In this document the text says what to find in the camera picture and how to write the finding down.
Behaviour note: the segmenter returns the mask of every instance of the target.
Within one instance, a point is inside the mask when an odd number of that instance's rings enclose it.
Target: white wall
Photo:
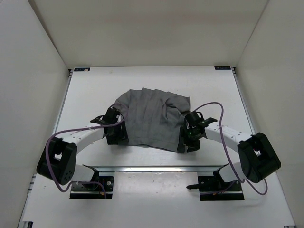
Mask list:
[[[278,176],[298,227],[304,227],[304,1],[270,0],[240,62],[257,130],[270,138]]]
[[[26,0],[0,3],[0,227],[17,227],[68,70]]]
[[[267,0],[30,0],[70,68],[235,66]]]

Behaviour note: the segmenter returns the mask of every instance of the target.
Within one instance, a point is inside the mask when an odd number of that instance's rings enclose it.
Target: wrinkled fabric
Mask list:
[[[147,145],[177,152],[184,114],[190,112],[190,97],[158,89],[130,89],[115,103],[128,107],[125,123],[129,146]]]

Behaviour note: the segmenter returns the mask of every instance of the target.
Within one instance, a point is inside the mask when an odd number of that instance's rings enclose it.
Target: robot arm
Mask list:
[[[58,182],[57,186],[58,184],[65,185],[70,181],[78,181],[82,184],[98,182],[98,171],[89,166],[76,165],[76,155],[85,147],[104,137],[107,138],[108,145],[128,144],[124,121],[119,125],[115,124],[120,115],[119,110],[110,107],[104,116],[93,119],[86,129],[81,129],[81,131],[76,131],[63,138],[51,139],[48,157]],[[239,154],[240,162],[232,164],[229,161],[229,164],[214,171],[212,181],[219,188],[224,188],[227,183],[236,180],[250,180],[258,183],[281,167],[281,162],[264,134],[249,135],[227,126],[220,126],[216,119],[204,119],[200,112],[194,111],[185,116],[184,125],[180,128],[178,152],[185,152],[186,147],[188,147],[187,152],[198,150],[201,138],[215,140],[222,144],[225,142],[227,147]],[[46,160],[46,149],[39,160],[37,173],[53,180]],[[188,189],[199,187],[200,185],[187,186]]]
[[[76,156],[85,147],[105,137],[109,145],[127,143],[128,136],[124,121],[118,126],[96,128],[102,125],[117,123],[120,115],[119,110],[111,107],[104,116],[98,116],[91,120],[86,126],[88,130],[74,132],[63,138],[52,138],[49,144],[48,155],[52,170],[60,185],[65,185],[70,181],[98,181],[98,171],[89,166],[76,165]],[[46,161],[46,149],[44,149],[39,160],[37,173],[52,180]]]
[[[233,168],[241,180],[259,183],[281,167],[279,158],[264,134],[249,135],[227,126],[219,126],[216,119],[205,120],[196,111],[185,116],[184,126],[180,129],[178,150],[185,150],[185,146],[188,146],[187,152],[198,150],[199,139],[203,137],[223,143],[220,128],[226,146],[239,154],[240,162],[233,164]],[[233,168],[229,163],[215,171],[214,177],[221,183],[236,181],[238,178]]]

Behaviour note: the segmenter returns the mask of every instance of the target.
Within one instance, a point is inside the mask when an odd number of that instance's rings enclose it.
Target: black bracket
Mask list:
[[[254,183],[259,183],[281,167],[276,152],[263,133],[257,133],[250,139],[241,141],[237,149],[242,171]]]
[[[55,154],[61,154],[61,159],[55,158]],[[67,184],[74,175],[77,146],[74,143],[63,141],[62,138],[54,137],[50,142],[48,155],[58,183],[61,185]],[[36,170],[37,173],[52,180],[51,174],[48,170],[45,148]]]

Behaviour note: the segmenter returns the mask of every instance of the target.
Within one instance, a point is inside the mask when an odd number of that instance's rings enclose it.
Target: white floor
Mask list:
[[[160,89],[191,97],[191,107],[210,101],[224,105],[223,124],[251,133],[231,70],[214,67],[99,67],[74,72],[58,130],[85,126],[104,114],[129,89]],[[216,105],[201,110],[219,119]],[[238,155],[230,151],[232,160]],[[222,145],[201,139],[200,150],[177,154],[154,148],[108,146],[94,143],[77,157],[92,166],[222,165]],[[261,197],[244,184],[244,201],[200,202],[198,192],[185,186],[197,182],[194,172],[115,174],[112,200],[69,199],[52,181],[37,176],[23,217],[33,227],[268,227],[293,225],[276,174],[267,178],[269,192]]]

